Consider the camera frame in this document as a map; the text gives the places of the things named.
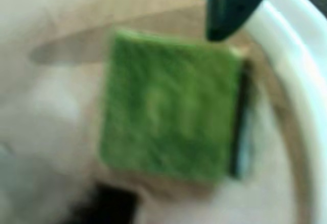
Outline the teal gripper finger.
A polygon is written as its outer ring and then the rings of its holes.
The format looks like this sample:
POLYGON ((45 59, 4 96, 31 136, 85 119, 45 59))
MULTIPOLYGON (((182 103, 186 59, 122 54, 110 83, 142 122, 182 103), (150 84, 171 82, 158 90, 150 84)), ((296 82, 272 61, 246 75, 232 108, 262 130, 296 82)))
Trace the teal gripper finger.
POLYGON ((206 38, 222 41, 234 34, 263 0, 207 0, 206 38))

